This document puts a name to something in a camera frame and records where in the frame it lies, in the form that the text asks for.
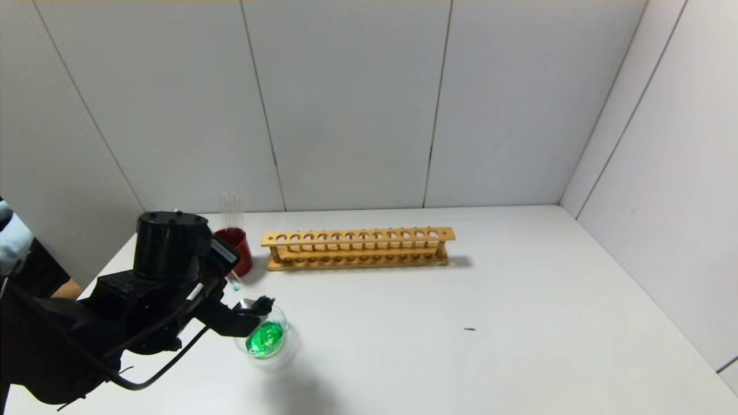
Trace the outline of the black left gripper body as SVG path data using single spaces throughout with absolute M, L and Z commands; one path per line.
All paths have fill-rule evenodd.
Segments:
M 206 297 L 222 297 L 242 256 L 218 235 L 213 235 L 208 251 L 201 258 L 201 283 Z

